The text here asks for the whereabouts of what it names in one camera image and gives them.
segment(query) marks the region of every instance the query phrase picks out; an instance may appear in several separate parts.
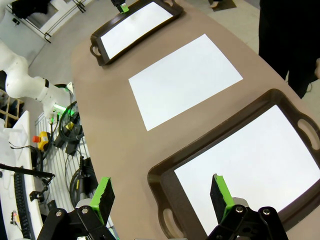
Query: desk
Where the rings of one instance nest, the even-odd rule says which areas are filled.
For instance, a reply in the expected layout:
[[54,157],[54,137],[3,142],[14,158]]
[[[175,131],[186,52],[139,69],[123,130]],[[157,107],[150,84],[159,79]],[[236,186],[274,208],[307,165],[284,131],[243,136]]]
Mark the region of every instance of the desk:
[[[13,129],[21,130],[21,132],[11,132],[9,135],[9,141],[19,147],[30,145],[30,121],[29,112],[25,111],[19,118]],[[15,149],[15,167],[23,166],[25,169],[32,169],[30,149],[25,147],[22,149]],[[11,212],[17,210],[16,196],[15,196],[15,185],[14,185],[14,172],[8,170],[3,171],[3,177],[0,178],[0,198],[1,208],[3,214],[4,226],[9,240],[21,239],[22,233],[17,226],[10,224]],[[30,212],[30,218],[32,222],[32,229],[35,237],[37,238],[43,222],[40,214],[39,204],[37,200],[30,201],[29,194],[35,191],[34,176],[24,175],[25,191],[27,194],[27,204]]]
[[[111,216],[121,239],[166,239],[148,186],[150,168],[276,88],[310,116],[303,102],[254,51],[217,22],[183,0],[186,12],[135,46],[113,64],[99,67],[90,54],[90,36],[72,55],[72,71],[83,130],[97,178],[111,177]],[[147,131],[128,79],[206,34],[243,80]],[[320,207],[288,232],[290,239],[317,239]]]

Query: person's hand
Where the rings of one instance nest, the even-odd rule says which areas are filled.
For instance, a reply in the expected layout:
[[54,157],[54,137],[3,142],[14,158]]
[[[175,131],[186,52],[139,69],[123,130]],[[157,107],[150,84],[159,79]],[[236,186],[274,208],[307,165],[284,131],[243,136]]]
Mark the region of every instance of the person's hand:
[[316,75],[316,77],[318,78],[318,79],[320,79],[320,58],[318,58],[317,60],[316,60],[316,68],[315,68],[315,71],[314,71],[314,73],[315,73],[315,75]]

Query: sheet of paper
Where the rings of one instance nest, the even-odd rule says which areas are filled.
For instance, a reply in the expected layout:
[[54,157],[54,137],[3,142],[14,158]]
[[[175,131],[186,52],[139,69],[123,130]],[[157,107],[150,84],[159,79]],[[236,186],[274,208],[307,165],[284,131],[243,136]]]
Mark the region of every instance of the sheet of paper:
[[278,106],[175,171],[205,232],[218,224],[210,198],[213,174],[222,175],[232,197],[257,211],[278,212],[319,178],[320,170]]
[[141,36],[172,17],[171,13],[155,2],[149,3],[128,16],[101,37],[109,59],[112,59]]
[[129,79],[147,131],[243,78],[202,35]]

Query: gray floor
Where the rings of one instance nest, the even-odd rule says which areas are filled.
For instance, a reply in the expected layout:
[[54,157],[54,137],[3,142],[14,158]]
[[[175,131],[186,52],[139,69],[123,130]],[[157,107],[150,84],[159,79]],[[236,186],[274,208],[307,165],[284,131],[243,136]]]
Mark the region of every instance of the gray floor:
[[[233,0],[236,7],[213,11],[208,0],[186,0],[203,13],[213,18],[256,53],[259,48],[258,26],[260,11],[259,0]],[[78,12],[46,43],[29,68],[31,76],[47,78],[52,84],[67,84],[73,81],[71,70],[71,53],[81,41],[88,39],[100,26],[112,19],[118,10],[110,0],[93,0],[86,6],[86,12]],[[303,98],[320,122],[320,81],[312,84],[313,88]],[[32,99],[23,99],[25,110],[30,111],[30,132],[35,133],[34,122],[42,112],[40,103]]]

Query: keyboard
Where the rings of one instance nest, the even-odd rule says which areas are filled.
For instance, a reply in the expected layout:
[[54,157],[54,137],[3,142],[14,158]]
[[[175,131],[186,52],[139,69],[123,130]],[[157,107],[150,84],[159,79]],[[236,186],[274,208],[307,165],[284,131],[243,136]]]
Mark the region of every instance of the keyboard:
[[24,175],[21,173],[15,173],[13,175],[13,179],[14,179],[15,202],[16,202],[16,207],[19,215],[21,232],[22,232],[23,238],[34,240],[35,236],[32,230],[30,212],[28,209]]

